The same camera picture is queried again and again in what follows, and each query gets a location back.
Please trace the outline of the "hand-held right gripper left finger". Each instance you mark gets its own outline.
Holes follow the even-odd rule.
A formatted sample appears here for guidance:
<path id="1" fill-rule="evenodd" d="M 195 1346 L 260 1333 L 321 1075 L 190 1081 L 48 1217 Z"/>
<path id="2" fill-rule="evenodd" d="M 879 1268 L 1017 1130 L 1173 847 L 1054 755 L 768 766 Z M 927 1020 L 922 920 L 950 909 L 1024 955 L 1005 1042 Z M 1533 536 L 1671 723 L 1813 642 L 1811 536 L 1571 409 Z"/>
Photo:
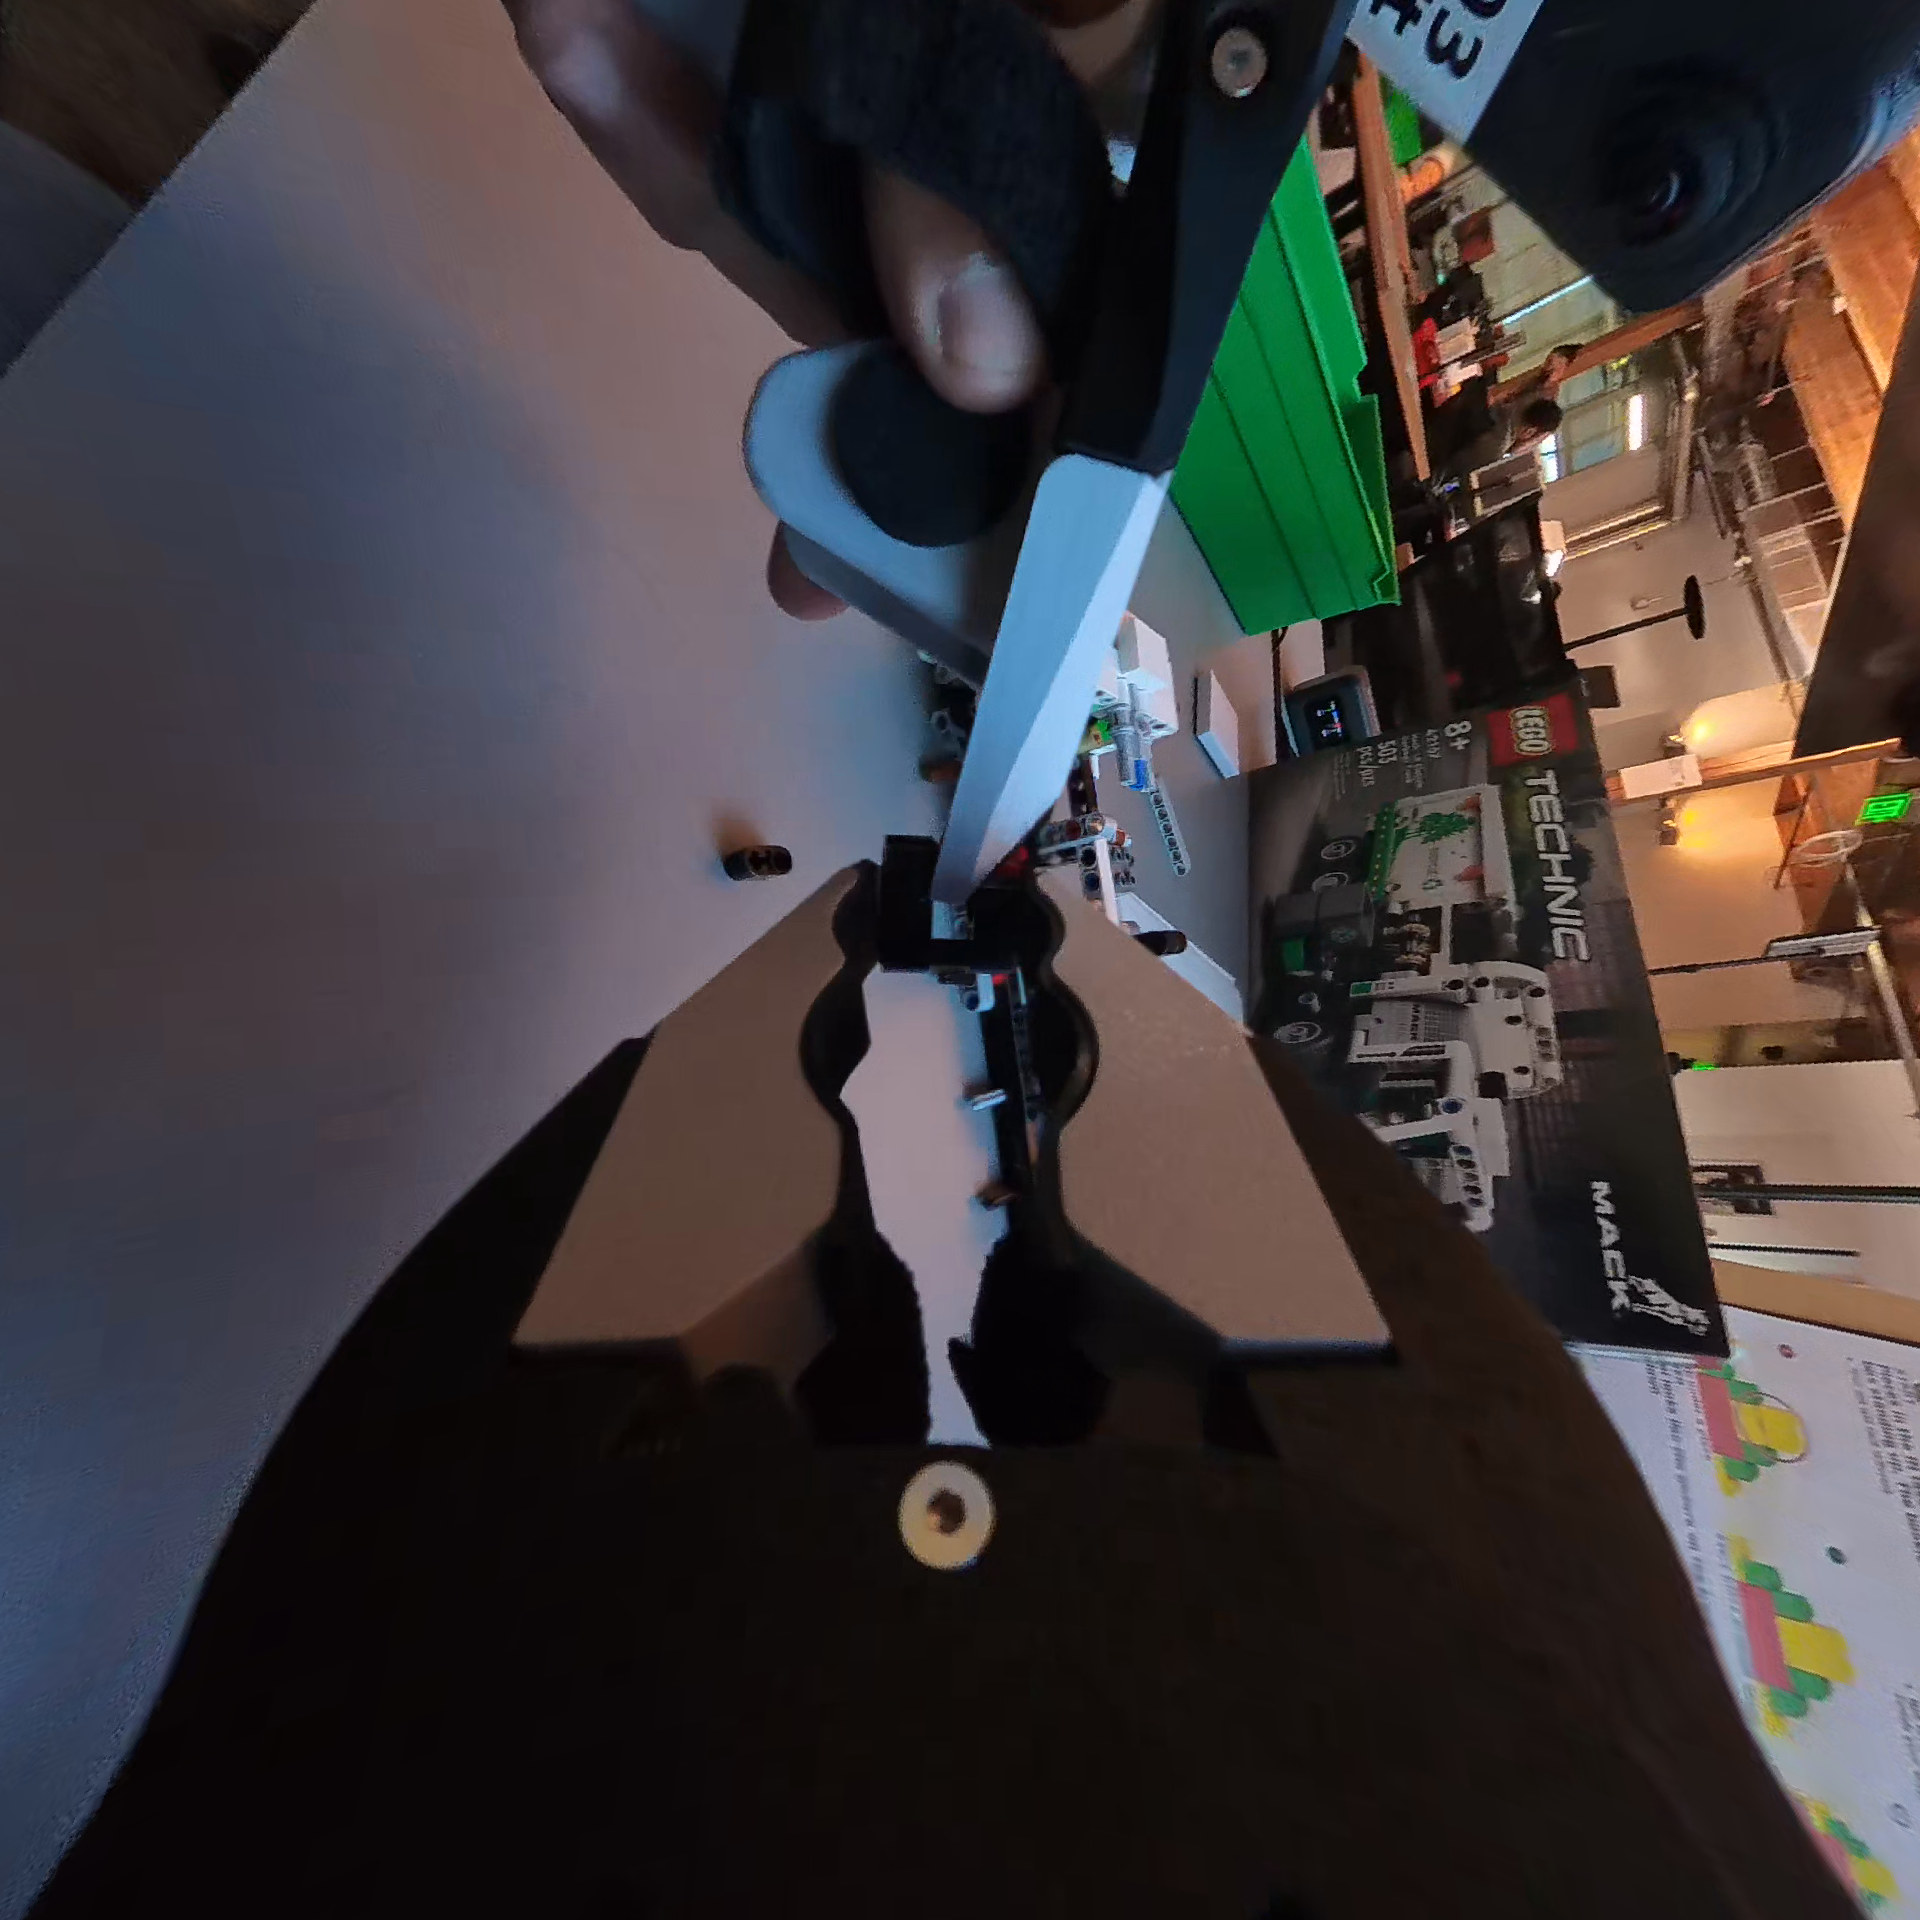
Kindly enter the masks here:
<path id="1" fill-rule="evenodd" d="M 900 1441 L 900 1257 L 847 1107 L 878 879 L 824 881 L 648 1035 L 517 1349 L 756 1370 L 817 1441 Z"/>

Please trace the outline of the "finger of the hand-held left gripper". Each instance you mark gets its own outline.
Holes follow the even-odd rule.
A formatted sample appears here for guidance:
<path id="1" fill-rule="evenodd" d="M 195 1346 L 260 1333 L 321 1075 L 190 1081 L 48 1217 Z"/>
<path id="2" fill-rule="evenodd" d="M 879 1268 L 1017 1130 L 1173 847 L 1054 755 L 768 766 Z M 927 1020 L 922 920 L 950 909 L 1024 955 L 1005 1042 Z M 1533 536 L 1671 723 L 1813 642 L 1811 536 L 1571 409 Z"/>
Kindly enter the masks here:
<path id="1" fill-rule="evenodd" d="M 929 893 L 975 890 L 1056 805 L 1171 476 L 1079 453 L 1040 481 Z"/>

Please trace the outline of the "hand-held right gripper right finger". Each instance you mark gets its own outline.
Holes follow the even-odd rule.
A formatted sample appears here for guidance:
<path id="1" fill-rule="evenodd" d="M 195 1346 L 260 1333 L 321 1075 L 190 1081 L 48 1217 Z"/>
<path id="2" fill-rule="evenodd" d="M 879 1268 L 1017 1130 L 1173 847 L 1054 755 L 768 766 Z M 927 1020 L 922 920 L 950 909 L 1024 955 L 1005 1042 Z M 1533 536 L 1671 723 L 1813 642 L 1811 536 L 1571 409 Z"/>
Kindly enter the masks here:
<path id="1" fill-rule="evenodd" d="M 1243 1024 L 1077 886 L 987 886 L 975 932 L 1028 987 L 1042 1096 L 975 1332 L 1076 1358 L 1385 1355 Z"/>

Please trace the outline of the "black red lego connector assembly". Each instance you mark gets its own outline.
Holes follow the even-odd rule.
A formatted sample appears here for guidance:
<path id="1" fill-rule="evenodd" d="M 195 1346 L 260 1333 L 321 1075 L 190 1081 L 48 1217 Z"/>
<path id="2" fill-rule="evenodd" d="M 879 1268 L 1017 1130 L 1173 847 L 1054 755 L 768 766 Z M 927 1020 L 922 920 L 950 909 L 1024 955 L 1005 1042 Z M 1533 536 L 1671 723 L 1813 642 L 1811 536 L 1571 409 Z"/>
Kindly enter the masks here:
<path id="1" fill-rule="evenodd" d="M 885 973 L 923 973 L 948 985 L 978 1026 L 985 1073 L 964 1102 L 992 1123 L 996 1171 L 982 1203 L 1019 1210 L 1040 1185 L 1081 1059 L 1077 1015 L 1054 973 L 1065 929 L 1026 856 L 984 881 L 968 906 L 934 900 L 938 858 L 929 837 L 886 840 L 878 960 Z"/>

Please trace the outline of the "partly built lego truck model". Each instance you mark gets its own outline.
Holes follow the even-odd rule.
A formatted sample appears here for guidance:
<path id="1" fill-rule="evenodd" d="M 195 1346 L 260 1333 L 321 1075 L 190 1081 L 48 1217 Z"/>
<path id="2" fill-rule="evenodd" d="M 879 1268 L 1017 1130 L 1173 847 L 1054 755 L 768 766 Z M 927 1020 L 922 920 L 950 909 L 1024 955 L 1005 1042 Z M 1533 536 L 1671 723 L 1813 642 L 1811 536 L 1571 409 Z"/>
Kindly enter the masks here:
<path id="1" fill-rule="evenodd" d="M 1093 697 L 1060 805 L 996 865 L 992 881 L 1031 879 L 1044 870 L 1060 870 L 1079 884 L 1084 900 L 1098 906 L 1113 925 L 1123 929 L 1144 948 L 1171 957 L 1187 948 L 1183 934 L 1148 932 L 1125 918 L 1123 897 L 1139 886 L 1139 837 L 1104 808 L 1098 789 L 1100 773 L 1111 773 L 1121 789 L 1144 803 L 1152 785 L 1164 785 L 1155 746 L 1178 732 L 1178 727 L 1162 722 L 1157 699 L 1137 677 L 1107 676 Z"/>

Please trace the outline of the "dark lego set box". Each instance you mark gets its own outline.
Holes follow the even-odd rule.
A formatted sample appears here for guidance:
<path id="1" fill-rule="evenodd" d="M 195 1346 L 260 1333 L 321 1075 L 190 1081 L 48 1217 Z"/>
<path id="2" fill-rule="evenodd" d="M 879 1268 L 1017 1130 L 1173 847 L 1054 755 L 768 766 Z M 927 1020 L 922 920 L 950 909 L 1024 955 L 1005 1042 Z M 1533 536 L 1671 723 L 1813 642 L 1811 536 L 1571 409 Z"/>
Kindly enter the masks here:
<path id="1" fill-rule="evenodd" d="M 1595 734 L 1572 690 L 1281 759 L 1251 787 L 1251 996 L 1595 1348 L 1730 1349 Z"/>

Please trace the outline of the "open lego instruction booklet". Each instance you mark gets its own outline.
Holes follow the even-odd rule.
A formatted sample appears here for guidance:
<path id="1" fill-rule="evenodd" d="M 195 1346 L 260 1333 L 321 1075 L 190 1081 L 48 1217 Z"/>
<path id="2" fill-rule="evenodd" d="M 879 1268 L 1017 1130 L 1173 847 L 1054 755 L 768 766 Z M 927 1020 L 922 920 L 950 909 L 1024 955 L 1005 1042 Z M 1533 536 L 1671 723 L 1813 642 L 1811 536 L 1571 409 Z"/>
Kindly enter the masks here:
<path id="1" fill-rule="evenodd" d="M 1919 1915 L 1919 1353 L 1728 1309 L 1726 1358 L 1576 1348 L 1744 1719 L 1868 1917 Z"/>

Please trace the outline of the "person's left hand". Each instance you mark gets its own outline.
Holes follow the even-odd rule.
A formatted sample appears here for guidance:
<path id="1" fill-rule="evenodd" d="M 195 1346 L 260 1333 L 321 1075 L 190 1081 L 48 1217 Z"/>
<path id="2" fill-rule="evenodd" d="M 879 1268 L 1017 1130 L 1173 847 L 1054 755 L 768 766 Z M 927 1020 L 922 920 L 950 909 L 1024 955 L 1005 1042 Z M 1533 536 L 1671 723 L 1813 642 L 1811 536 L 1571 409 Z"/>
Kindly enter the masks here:
<path id="1" fill-rule="evenodd" d="M 722 207 L 711 144 L 722 94 L 701 64 L 626 2 L 508 2 L 519 52 L 616 188 L 672 248 L 706 258 L 798 345 L 833 345 L 835 304 Z M 1047 345 L 1015 267 L 973 218 L 870 165 L 869 255 L 893 336 L 948 405 L 1030 402 Z"/>

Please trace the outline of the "wooden background table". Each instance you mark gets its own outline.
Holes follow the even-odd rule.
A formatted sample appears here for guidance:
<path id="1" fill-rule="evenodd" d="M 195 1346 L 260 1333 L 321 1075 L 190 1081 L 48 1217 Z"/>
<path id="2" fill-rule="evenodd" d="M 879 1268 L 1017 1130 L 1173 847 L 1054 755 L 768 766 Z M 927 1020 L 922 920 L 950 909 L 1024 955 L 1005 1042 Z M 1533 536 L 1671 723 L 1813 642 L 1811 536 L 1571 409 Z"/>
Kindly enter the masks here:
<path id="1" fill-rule="evenodd" d="M 1397 398 L 1406 430 L 1411 467 L 1417 481 L 1427 483 L 1431 481 L 1431 456 L 1408 299 L 1411 250 L 1401 174 L 1388 142 L 1381 83 L 1383 76 L 1373 59 L 1357 55 L 1350 89 L 1357 181 L 1371 260 L 1381 343 L 1388 386 Z"/>

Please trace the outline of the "green storage bin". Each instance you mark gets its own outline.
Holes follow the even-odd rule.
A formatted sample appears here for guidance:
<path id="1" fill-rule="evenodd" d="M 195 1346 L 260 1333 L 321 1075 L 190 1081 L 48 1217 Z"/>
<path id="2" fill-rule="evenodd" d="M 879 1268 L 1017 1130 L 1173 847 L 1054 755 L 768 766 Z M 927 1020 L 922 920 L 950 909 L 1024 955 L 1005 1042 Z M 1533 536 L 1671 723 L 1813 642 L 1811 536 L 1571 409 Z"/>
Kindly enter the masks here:
<path id="1" fill-rule="evenodd" d="M 1171 504 L 1247 635 L 1401 601 L 1380 402 L 1312 149 L 1298 147 Z"/>

